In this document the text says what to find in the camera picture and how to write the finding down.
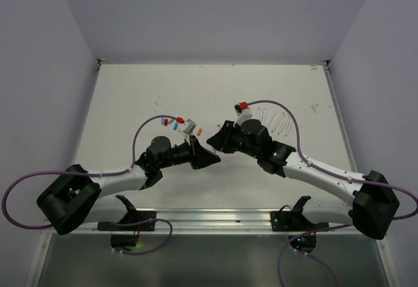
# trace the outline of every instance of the gray wall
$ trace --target gray wall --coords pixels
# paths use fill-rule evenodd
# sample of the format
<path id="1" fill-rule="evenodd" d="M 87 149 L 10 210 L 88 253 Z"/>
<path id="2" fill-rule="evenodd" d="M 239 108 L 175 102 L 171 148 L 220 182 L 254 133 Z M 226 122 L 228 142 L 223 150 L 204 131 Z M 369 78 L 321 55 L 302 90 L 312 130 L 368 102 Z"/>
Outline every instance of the gray wall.
<path id="1" fill-rule="evenodd" d="M 314 63 L 330 59 L 364 0 L 68 0 L 112 62 Z"/>
<path id="2" fill-rule="evenodd" d="M 366 0 L 331 73 L 360 170 L 418 194 L 418 0 Z M 400 213 L 415 208 L 400 195 Z M 418 281 L 418 218 L 393 222 L 389 240 L 403 286 Z"/>
<path id="3" fill-rule="evenodd" d="M 95 58 L 66 0 L 0 0 L 0 194 L 19 176 L 71 161 Z M 8 205 L 39 224 L 35 201 L 50 179 L 22 183 Z M 0 285 L 22 286 L 39 235 L 0 217 Z"/>

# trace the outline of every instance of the gray floor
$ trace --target gray floor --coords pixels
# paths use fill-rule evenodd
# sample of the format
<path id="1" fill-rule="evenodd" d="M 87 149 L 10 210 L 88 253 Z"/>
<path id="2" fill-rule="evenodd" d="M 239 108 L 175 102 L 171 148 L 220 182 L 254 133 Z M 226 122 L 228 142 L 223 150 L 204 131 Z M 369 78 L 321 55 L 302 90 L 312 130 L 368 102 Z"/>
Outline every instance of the gray floor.
<path id="1" fill-rule="evenodd" d="M 143 235 L 143 249 L 160 235 Z M 284 236 L 177 235 L 145 256 L 110 253 L 110 236 L 54 235 L 41 287 L 65 286 L 279 286 L 278 252 Z M 375 241 L 362 235 L 322 235 L 314 251 L 336 272 L 341 286 L 388 286 Z M 321 264 L 289 250 L 286 286 L 334 286 Z"/>

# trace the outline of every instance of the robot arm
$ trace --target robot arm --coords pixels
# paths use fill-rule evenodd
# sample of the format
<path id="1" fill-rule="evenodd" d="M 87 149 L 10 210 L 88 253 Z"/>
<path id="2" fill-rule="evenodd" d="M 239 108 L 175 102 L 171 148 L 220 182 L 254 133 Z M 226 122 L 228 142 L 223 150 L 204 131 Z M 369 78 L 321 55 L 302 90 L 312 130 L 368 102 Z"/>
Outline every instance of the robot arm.
<path id="1" fill-rule="evenodd" d="M 369 175 L 350 173 L 306 157 L 299 156 L 292 146 L 273 141 L 259 120 L 250 119 L 247 108 L 236 107 L 238 120 L 225 121 L 218 133 L 207 143 L 223 153 L 242 152 L 257 160 L 264 171 L 281 177 L 307 182 L 332 195 L 335 199 L 301 197 L 290 212 L 279 212 L 274 219 L 295 230 L 310 230 L 320 223 L 338 223 L 355 226 L 363 234 L 382 239 L 399 207 L 399 201 L 389 188 L 352 182 L 351 179 L 385 182 L 375 171 Z M 310 164 L 349 177 L 349 181 L 334 178 Z"/>
<path id="2" fill-rule="evenodd" d="M 219 156 L 203 148 L 197 138 L 171 147 L 166 137 L 156 137 L 151 145 L 122 175 L 113 171 L 87 171 L 72 165 L 66 171 L 98 174 L 97 177 L 58 177 L 37 199 L 37 205 L 60 235 L 76 229 L 86 222 L 138 222 L 135 208 L 122 195 L 108 195 L 127 190 L 143 190 L 163 178 L 161 169 L 190 163 L 201 169 L 220 162 Z"/>

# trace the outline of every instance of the cable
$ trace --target cable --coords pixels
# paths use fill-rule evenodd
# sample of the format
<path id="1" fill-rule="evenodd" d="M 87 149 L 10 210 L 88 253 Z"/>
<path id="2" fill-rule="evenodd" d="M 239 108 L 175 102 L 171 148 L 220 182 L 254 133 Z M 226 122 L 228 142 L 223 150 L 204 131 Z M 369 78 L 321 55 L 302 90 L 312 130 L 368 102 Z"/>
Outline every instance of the cable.
<path id="1" fill-rule="evenodd" d="M 25 225 L 22 223 L 19 223 L 17 220 L 13 219 L 13 217 L 11 217 L 11 215 L 8 213 L 7 211 L 7 198 L 8 195 L 10 194 L 10 192 L 12 191 L 12 189 L 19 184 L 21 181 L 31 178 L 31 177 L 35 177 L 35 176 L 41 176 L 41 175 L 65 175 L 65 176 L 76 176 L 76 177 L 114 177 L 114 176 L 119 176 L 119 175 L 123 175 L 129 172 L 129 170 L 131 168 L 134 167 L 135 165 L 135 145 L 137 143 L 137 137 L 139 132 L 142 130 L 142 128 L 148 123 L 151 122 L 152 120 L 158 119 L 158 118 L 171 118 L 171 119 L 176 119 L 176 117 L 170 116 L 170 115 L 157 115 L 151 118 L 148 118 L 145 122 L 143 122 L 141 124 L 141 126 L 139 126 L 137 132 L 135 133 L 135 136 L 133 137 L 133 143 L 132 143 L 132 163 L 131 165 L 122 170 L 122 171 L 116 171 L 114 173 L 103 173 L 103 174 L 91 174 L 91 173 L 73 173 L 73 172 L 68 172 L 68 171 L 37 171 L 34 173 L 30 173 L 30 174 L 26 174 L 18 179 L 16 179 L 4 192 L 3 194 L 3 198 L 1 200 L 1 211 L 3 212 L 3 215 L 5 216 L 5 218 L 13 225 L 15 225 L 16 227 L 19 228 L 23 228 L 23 229 L 30 229 L 30 230 L 37 230 L 37 229 L 46 229 L 46 228 L 50 228 L 52 227 L 51 224 L 48 225 L 41 225 L 41 226 L 30 226 L 30 225 Z"/>
<path id="2" fill-rule="evenodd" d="M 131 223 L 131 224 L 119 224 L 119 223 L 110 223 L 110 224 L 112 224 L 113 226 L 118 226 L 118 227 L 133 227 L 133 226 L 138 226 L 138 225 L 142 225 L 142 224 L 146 224 L 146 223 L 150 223 L 150 222 L 164 222 L 167 225 L 169 225 L 170 233 L 168 234 L 167 238 L 162 243 L 160 243 L 155 248 L 149 249 L 147 251 L 141 251 L 141 252 L 132 252 L 132 251 L 123 251 L 123 250 L 118 250 L 118 251 L 122 252 L 123 254 L 130 255 L 130 256 L 142 256 L 144 254 L 152 253 L 152 252 L 162 248 L 163 246 L 165 246 L 168 243 L 168 241 L 170 240 L 171 235 L 172 235 L 172 224 L 168 220 L 164 220 L 162 218 L 150 218 L 149 220 L 143 220 L 141 222 L 136 222 L 136 223 Z"/>
<path id="3" fill-rule="evenodd" d="M 305 156 L 302 153 L 302 149 L 300 147 L 300 130 L 299 130 L 299 125 L 298 125 L 298 123 L 296 121 L 295 115 L 285 105 L 283 105 L 283 104 L 281 104 L 279 102 L 276 102 L 276 101 L 271 101 L 269 99 L 261 99 L 261 100 L 258 100 L 258 101 L 253 101 L 253 102 L 248 103 L 248 106 L 255 105 L 255 104 L 260 104 L 260 103 L 270 103 L 270 104 L 277 105 L 277 106 L 281 107 L 282 109 L 284 109 L 289 114 L 289 116 L 292 118 L 293 123 L 295 124 L 295 129 L 296 129 L 297 152 L 298 152 L 300 158 L 302 158 L 302 161 L 304 163 L 309 164 L 309 166 L 313 167 L 314 169 L 316 169 L 318 171 L 321 171 L 324 174 L 327 174 L 329 176 L 332 176 L 332 177 L 335 177 L 335 178 L 338 178 L 338 179 L 342 179 L 342 180 L 349 181 L 349 178 L 348 177 L 345 177 L 345 176 L 342 176 L 342 175 L 333 173 L 332 171 L 328 171 L 325 168 L 322 168 L 322 167 L 320 167 L 320 166 L 318 166 L 318 165 L 316 165 L 314 163 L 310 163 L 305 158 Z M 416 208 L 415 208 L 415 210 L 413 212 L 409 213 L 409 214 L 405 214 L 405 215 L 401 215 L 401 216 L 396 216 L 396 217 L 393 218 L 393 220 L 403 220 L 405 218 L 409 218 L 409 217 L 412 217 L 412 216 L 415 216 L 415 215 L 418 214 L 418 197 L 416 197 L 413 193 L 411 193 L 407 189 L 403 189 L 403 188 L 398 187 L 398 186 L 393 186 L 391 184 L 384 184 L 382 182 L 374 182 L 374 181 L 369 181 L 369 180 L 361 180 L 361 179 L 354 179 L 353 178 L 353 179 L 351 179 L 351 181 L 352 182 L 358 182 L 360 184 L 370 184 L 370 185 L 373 185 L 373 186 L 379 186 L 379 187 L 394 189 L 394 190 L 397 190 L 399 192 L 402 192 L 402 193 L 410 196 L 415 201 L 415 203 L 417 205 Z"/>
<path id="4" fill-rule="evenodd" d="M 296 239 L 304 237 L 304 236 L 309 236 L 311 234 L 314 233 L 319 233 L 320 231 L 330 231 L 330 230 L 336 230 L 336 229 L 341 229 L 341 228 L 346 228 L 349 227 L 349 225 L 339 225 L 339 226 L 333 226 L 333 227 L 327 227 L 327 228 L 320 228 L 320 229 L 315 229 L 315 230 L 310 230 L 310 231 L 305 231 L 304 233 L 300 233 L 299 235 L 294 236 L 293 238 L 291 238 L 289 241 L 287 241 L 284 245 L 283 248 L 281 249 L 278 259 L 277 259 L 277 275 L 279 276 L 279 281 L 281 284 L 281 287 L 285 287 L 285 283 L 283 281 L 283 277 L 281 276 L 281 259 L 283 258 L 283 255 L 286 251 L 286 248 Z M 335 272 L 332 270 L 332 268 L 325 263 L 325 261 L 323 261 L 321 258 L 319 258 L 318 256 L 315 256 L 313 254 L 305 254 L 306 256 L 309 256 L 312 259 L 315 259 L 316 261 L 318 261 L 319 263 L 322 263 L 332 274 L 332 277 L 334 278 L 334 282 L 335 282 L 335 286 L 339 287 L 340 283 L 338 282 L 337 276 L 335 274 Z"/>

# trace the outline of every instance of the table surface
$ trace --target table surface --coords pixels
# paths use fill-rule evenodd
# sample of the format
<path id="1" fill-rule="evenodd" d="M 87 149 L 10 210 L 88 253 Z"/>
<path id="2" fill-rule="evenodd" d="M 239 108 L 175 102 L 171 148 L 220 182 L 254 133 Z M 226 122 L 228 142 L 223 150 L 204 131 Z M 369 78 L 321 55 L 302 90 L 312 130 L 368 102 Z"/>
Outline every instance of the table surface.
<path id="1" fill-rule="evenodd" d="M 321 66 L 309 65 L 102 65 L 75 163 L 89 170 L 127 166 L 133 135 L 157 114 L 190 118 L 202 128 L 200 143 L 225 120 L 235 120 L 234 104 L 272 99 L 286 105 L 300 125 L 304 153 L 350 169 L 336 111 Z M 266 121 L 282 109 L 266 109 Z M 137 157 L 151 140 L 183 137 L 160 120 L 148 124 L 137 141 Z M 296 146 L 295 128 L 273 139 Z M 143 191 L 123 192 L 142 208 L 263 209 L 294 205 L 300 196 L 333 197 L 306 183 L 269 175 L 253 158 L 221 154 L 222 162 L 194 171 L 184 164 L 163 170 L 163 179 Z"/>

